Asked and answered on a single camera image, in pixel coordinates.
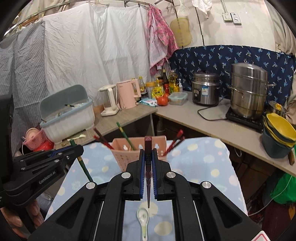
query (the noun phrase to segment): navy blue patterned cloth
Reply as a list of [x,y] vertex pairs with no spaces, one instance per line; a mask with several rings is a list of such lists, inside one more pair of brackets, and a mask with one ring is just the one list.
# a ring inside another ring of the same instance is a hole
[[235,45],[213,45],[179,49],[169,59],[170,67],[182,81],[183,89],[191,91],[193,73],[203,71],[220,75],[220,95],[229,98],[231,64],[250,63],[268,72],[268,82],[276,83],[268,89],[266,101],[274,100],[284,104],[292,88],[296,67],[295,56],[274,51]]

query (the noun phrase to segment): polka dot tablecloth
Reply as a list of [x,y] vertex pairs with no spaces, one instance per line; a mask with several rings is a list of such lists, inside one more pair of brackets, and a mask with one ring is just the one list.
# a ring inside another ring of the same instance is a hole
[[[84,146],[82,156],[85,165],[97,184],[109,182],[121,173],[111,151],[101,143]],[[239,181],[229,159],[229,151],[219,139],[211,137],[192,138],[183,141],[167,156],[172,171],[183,175],[188,181],[210,181],[244,213],[247,213]],[[88,182],[77,160],[71,166],[46,218],[63,205],[75,192]],[[142,201],[127,201],[123,222],[123,241],[141,240],[141,226],[136,213],[139,207],[147,208],[146,185]],[[148,239],[175,240],[173,209],[171,201],[154,200],[151,185]]]

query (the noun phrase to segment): human hand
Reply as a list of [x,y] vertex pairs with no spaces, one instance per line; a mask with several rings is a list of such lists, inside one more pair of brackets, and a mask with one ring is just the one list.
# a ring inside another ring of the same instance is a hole
[[[40,213],[40,207],[36,199],[31,204],[29,204],[28,211],[33,216],[32,220],[35,225],[35,228],[39,227],[44,222],[44,219]],[[1,208],[1,212],[5,217],[6,221],[8,222],[8,224],[11,226],[12,230],[18,236],[25,238],[25,235],[19,229],[20,227],[23,226],[23,222],[20,219],[20,217],[16,214],[16,212],[5,207]]]

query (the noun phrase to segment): green bag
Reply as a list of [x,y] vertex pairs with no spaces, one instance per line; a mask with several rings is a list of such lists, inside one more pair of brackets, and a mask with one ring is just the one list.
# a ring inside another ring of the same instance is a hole
[[274,190],[270,193],[270,197],[272,199],[275,197],[274,201],[279,204],[287,204],[287,203],[296,202],[296,178],[285,173],[279,179]]

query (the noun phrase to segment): electrical outlet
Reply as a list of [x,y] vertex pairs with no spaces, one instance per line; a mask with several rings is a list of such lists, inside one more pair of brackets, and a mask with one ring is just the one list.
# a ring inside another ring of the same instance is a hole
[[232,17],[230,13],[222,13],[224,22],[232,22]]
[[230,13],[232,16],[233,24],[234,25],[241,25],[242,22],[240,21],[239,15],[236,12]]

